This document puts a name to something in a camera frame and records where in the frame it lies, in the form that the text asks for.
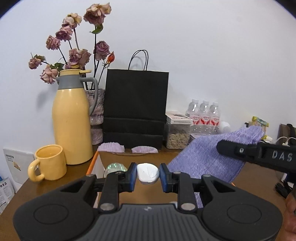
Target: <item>snack package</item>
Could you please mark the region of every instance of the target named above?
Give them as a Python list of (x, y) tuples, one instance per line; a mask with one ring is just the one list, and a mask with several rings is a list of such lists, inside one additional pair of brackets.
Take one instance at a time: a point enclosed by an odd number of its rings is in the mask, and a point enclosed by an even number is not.
[(264, 134), (266, 133), (266, 128), (269, 127), (269, 123), (258, 118), (257, 116), (252, 117), (252, 121), (249, 123), (250, 126), (261, 126)]

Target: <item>paper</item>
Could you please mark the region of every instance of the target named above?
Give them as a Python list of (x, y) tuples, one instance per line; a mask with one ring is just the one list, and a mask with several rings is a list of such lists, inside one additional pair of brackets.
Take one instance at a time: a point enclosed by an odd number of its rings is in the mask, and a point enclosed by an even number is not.
[(3, 181), (0, 181), (0, 213), (4, 211), (14, 195), (15, 191), (9, 178), (7, 177)]

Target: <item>yellow thermos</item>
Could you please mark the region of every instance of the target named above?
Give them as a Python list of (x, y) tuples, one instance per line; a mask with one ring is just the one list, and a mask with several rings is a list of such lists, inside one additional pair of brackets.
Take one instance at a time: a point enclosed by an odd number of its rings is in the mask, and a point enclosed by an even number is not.
[[(68, 165), (88, 161), (93, 156), (91, 144), (92, 114), (98, 100), (98, 82), (93, 77), (82, 78), (81, 73), (91, 70), (66, 69), (57, 78), (59, 88), (52, 106), (52, 121), (56, 144), (63, 147)], [(82, 82), (95, 86), (94, 104), (89, 107)]]

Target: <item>dried rose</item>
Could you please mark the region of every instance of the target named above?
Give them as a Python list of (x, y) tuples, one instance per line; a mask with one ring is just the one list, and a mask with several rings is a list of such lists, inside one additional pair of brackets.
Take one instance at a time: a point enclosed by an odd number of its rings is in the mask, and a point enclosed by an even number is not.
[(77, 69), (77, 65), (79, 68), (83, 68), (88, 62), (91, 53), (87, 51), (87, 49), (77, 50), (76, 48), (69, 50), (69, 64), (66, 66), (67, 68)]
[(80, 65), (81, 68), (83, 68), (89, 62), (89, 57), (91, 56), (91, 53), (89, 53), (87, 49), (83, 49), (80, 51), (82, 51), (81, 53), (82, 55), (78, 64)]
[(115, 60), (114, 51), (108, 56), (106, 64), (111, 64)]
[(71, 65), (70, 64), (65, 64), (65, 69), (70, 69)]
[(43, 70), (42, 74), (40, 75), (40, 79), (42, 79), (45, 83), (53, 84), (54, 79), (56, 79), (58, 74), (57, 69), (50, 69), (50, 65), (47, 64), (46, 68)]
[(62, 27), (70, 26), (71, 28), (76, 28), (77, 25), (80, 25), (81, 21), (82, 17), (77, 13), (70, 13), (64, 18)]
[(61, 41), (51, 35), (48, 36), (47, 40), (46, 40), (46, 48), (47, 49), (59, 49), (59, 47), (61, 46)]
[(29, 68), (30, 69), (37, 69), (37, 67), (39, 65), (42, 65), (41, 59), (38, 59), (38, 58), (32, 58), (32, 59), (30, 59), (30, 61), (29, 61)]
[(94, 49), (94, 54), (97, 61), (106, 59), (108, 54), (110, 54), (109, 45), (105, 41), (97, 42)]
[(73, 34), (73, 30), (70, 26), (61, 27), (58, 32), (56, 32), (56, 37), (59, 40), (71, 40), (71, 35)]
[(69, 50), (69, 64), (75, 65), (78, 64), (79, 60), (81, 59), (82, 54), (76, 48)]
[(86, 22), (99, 26), (104, 22), (104, 18), (107, 14), (111, 13), (110, 3), (107, 4), (93, 4), (87, 10), (83, 16)]

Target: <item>hand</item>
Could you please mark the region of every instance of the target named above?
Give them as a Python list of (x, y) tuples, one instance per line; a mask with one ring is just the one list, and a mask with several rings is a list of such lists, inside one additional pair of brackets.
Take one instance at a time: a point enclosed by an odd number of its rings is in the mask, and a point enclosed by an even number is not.
[(283, 225), (279, 233), (280, 241), (296, 241), (296, 200), (290, 193), (286, 199)]

